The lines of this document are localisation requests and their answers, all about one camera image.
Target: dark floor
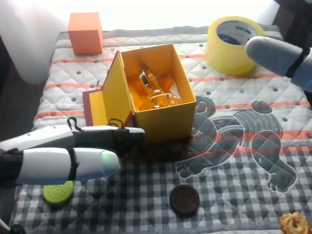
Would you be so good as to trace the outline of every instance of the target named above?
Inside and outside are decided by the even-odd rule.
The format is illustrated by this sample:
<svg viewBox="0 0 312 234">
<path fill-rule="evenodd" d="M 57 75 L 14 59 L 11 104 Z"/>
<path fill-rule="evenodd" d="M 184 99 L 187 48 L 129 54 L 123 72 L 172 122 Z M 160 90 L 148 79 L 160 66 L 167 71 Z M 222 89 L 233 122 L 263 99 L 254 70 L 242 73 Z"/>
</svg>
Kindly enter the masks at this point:
<svg viewBox="0 0 312 234">
<path fill-rule="evenodd" d="M 25 83 L 10 66 L 0 94 L 0 141 L 31 131 L 42 96 L 43 85 Z M 15 188 L 0 189 L 0 218 L 8 223 L 14 207 Z"/>
</svg>

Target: open box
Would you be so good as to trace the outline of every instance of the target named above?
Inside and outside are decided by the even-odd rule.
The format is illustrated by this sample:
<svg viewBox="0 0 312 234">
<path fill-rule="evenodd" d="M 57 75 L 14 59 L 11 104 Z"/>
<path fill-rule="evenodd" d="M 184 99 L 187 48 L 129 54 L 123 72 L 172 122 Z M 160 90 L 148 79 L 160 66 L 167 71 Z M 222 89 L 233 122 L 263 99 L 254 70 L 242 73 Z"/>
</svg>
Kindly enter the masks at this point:
<svg viewBox="0 0 312 234">
<path fill-rule="evenodd" d="M 157 74 L 171 72 L 183 103 L 136 110 L 127 79 L 140 73 L 142 63 Z M 190 137 L 192 133 L 196 99 L 173 44 L 118 51 L 102 89 L 83 92 L 83 102 L 87 126 L 106 125 L 110 119 L 120 119 L 124 126 L 143 128 L 147 143 Z"/>
</svg>

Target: white backdrop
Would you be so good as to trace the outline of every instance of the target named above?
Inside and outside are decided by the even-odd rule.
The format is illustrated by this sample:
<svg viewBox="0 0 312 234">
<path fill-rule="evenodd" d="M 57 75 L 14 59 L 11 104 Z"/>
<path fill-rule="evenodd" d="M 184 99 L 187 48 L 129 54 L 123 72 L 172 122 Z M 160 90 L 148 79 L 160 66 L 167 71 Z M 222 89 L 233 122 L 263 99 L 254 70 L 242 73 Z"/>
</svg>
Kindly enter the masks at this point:
<svg viewBox="0 0 312 234">
<path fill-rule="evenodd" d="M 57 35 L 71 12 L 100 12 L 103 30 L 207 26 L 221 16 L 272 24 L 273 0 L 0 0 L 0 36 L 22 79 L 45 82 Z"/>
</svg>

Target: quilted blanket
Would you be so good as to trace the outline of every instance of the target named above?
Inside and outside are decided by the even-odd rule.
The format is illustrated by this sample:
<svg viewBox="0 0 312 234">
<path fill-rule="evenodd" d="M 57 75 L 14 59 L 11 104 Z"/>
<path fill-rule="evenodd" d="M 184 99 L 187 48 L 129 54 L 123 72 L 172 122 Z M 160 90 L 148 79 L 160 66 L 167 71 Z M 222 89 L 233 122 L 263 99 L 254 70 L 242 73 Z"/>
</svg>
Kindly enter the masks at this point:
<svg viewBox="0 0 312 234">
<path fill-rule="evenodd" d="M 281 38 L 276 27 L 263 28 Z M 115 175 L 75 182 L 61 208 L 45 203 L 42 186 L 20 186 L 11 225 L 27 233 L 274 234 L 286 213 L 312 222 L 312 112 L 303 91 L 260 66 L 248 76 L 213 70 L 203 56 L 207 30 L 106 32 L 103 54 L 94 56 L 75 56 L 61 33 L 34 129 L 69 116 L 84 126 L 82 92 L 101 87 L 117 50 L 174 43 L 197 100 L 194 137 L 134 149 Z M 199 193 L 190 218 L 169 204 L 180 184 Z"/>
</svg>

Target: cardboard box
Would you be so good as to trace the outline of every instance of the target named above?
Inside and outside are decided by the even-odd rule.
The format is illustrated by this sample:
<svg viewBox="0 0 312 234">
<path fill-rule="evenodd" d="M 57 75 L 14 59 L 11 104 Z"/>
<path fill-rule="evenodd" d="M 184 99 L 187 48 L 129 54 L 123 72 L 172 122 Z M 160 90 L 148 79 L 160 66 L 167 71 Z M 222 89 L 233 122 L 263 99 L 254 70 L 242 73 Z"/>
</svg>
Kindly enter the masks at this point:
<svg viewBox="0 0 312 234">
<path fill-rule="evenodd" d="M 183 104 L 136 111 L 127 78 L 140 73 L 142 62 L 157 74 L 172 72 Z M 196 99 L 173 44 L 117 52 L 102 89 L 83 92 L 87 126 L 112 118 L 143 128 L 147 143 L 190 137 Z"/>
<path fill-rule="evenodd" d="M 68 34 L 75 55 L 102 53 L 103 31 L 98 12 L 71 13 Z"/>
</svg>

